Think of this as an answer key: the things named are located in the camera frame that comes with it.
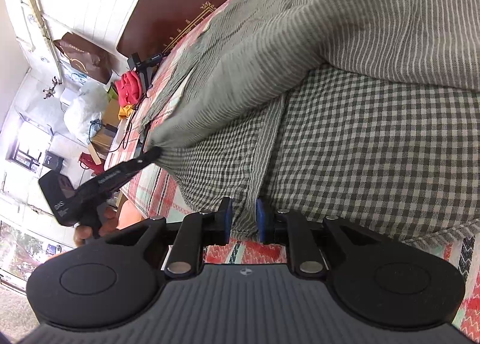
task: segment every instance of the red cloth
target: red cloth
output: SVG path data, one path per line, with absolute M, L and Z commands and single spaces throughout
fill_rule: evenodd
M 128 71 L 115 82 L 118 92 L 118 103 L 121 107 L 136 105 L 142 96 L 142 83 L 136 72 Z

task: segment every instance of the device handle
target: device handle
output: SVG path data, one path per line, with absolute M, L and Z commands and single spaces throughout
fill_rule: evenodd
M 108 206 L 107 203 L 102 203 L 97 207 L 97 210 L 95 213 L 85 215 L 79 222 L 79 224 L 82 226 L 92 228 L 92 236 L 85 240 L 86 244 L 89 244 L 92 241 L 95 241 L 96 239 L 100 238 L 100 234 L 99 234 L 100 228 L 107 220 L 106 217 L 104 216 L 105 209 L 107 206 Z

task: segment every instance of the bed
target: bed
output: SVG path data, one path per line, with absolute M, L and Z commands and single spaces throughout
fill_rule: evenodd
M 153 79 L 153 86 L 132 121 L 131 134 L 125 147 L 111 153 L 106 160 L 106 167 L 133 158 L 139 138 L 138 126 L 142 117 L 161 93 L 182 53 L 192 45 L 200 34 L 208 29 L 211 19 L 222 12 L 229 2 L 225 2 L 215 12 L 205 18 L 198 26 L 187 34 L 162 62 Z M 162 112 L 152 122 L 151 129 L 161 124 L 174 110 L 181 95 L 180 87 Z M 181 221 L 192 210 L 186 205 L 175 180 L 156 165 L 150 165 L 135 176 L 122 188 L 123 193 L 135 204 L 146 217 L 161 215 L 169 222 Z M 466 295 L 454 324 L 471 339 L 480 342 L 478 321 L 480 320 L 480 237 L 466 238 L 450 243 L 445 247 L 435 248 L 431 253 L 448 260 L 462 273 L 466 282 Z M 284 262 L 285 249 L 278 245 L 263 246 L 255 242 L 230 240 L 225 247 L 210 247 L 206 261 L 210 263 L 245 263 L 262 264 Z

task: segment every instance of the black handheld device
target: black handheld device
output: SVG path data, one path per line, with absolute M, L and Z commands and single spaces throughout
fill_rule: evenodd
M 41 324 L 22 343 L 471 342 L 451 325 L 465 287 L 448 262 L 259 200 L 259 236 L 286 246 L 286 264 L 205 264 L 232 215 L 224 198 L 216 212 L 147 219 L 40 265 L 26 292 Z
M 38 181 L 40 188 L 55 219 L 60 225 L 71 227 L 76 223 L 91 227 L 93 237 L 98 238 L 102 226 L 98 207 L 111 193 L 117 191 L 135 174 L 153 163 L 161 150 L 153 147 L 137 158 L 119 163 L 105 173 L 82 184 L 75 190 L 67 176 L 51 170 Z
M 142 83 L 143 92 L 148 90 L 151 86 L 153 78 L 153 67 L 160 64 L 163 60 L 163 55 L 157 53 L 156 55 L 148 58 L 147 60 L 140 60 L 138 53 L 133 53 L 128 60 L 128 68 L 138 73 L 140 82 Z

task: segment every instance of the hand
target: hand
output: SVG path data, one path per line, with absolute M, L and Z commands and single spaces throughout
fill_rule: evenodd
M 104 222 L 98 233 L 100 236 L 108 235 L 114 232 L 117 229 L 118 222 L 119 222 L 119 212 L 116 212 L 113 208 L 107 206 L 105 212 L 103 213 L 104 217 L 107 220 Z M 73 241 L 76 246 L 81 246 L 85 244 L 85 240 L 89 239 L 92 236 L 92 228 L 78 226 L 75 229 L 75 233 L 73 234 Z

